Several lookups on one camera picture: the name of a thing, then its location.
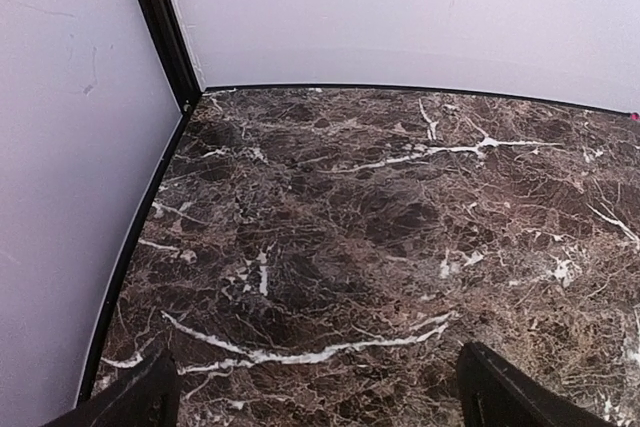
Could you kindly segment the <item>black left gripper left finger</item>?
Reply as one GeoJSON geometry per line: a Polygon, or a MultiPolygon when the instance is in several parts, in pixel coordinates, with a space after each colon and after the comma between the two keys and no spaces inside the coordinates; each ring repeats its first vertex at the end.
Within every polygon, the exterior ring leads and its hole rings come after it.
{"type": "Polygon", "coordinates": [[[176,363],[171,352],[164,349],[45,426],[176,426],[179,400],[176,363]]]}

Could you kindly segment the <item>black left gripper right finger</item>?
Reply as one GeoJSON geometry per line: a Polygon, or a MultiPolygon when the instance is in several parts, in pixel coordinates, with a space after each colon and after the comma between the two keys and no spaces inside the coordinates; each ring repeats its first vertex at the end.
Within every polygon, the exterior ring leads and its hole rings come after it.
{"type": "Polygon", "coordinates": [[[544,388],[481,342],[462,346],[456,376],[467,427],[610,425],[544,388]]]}

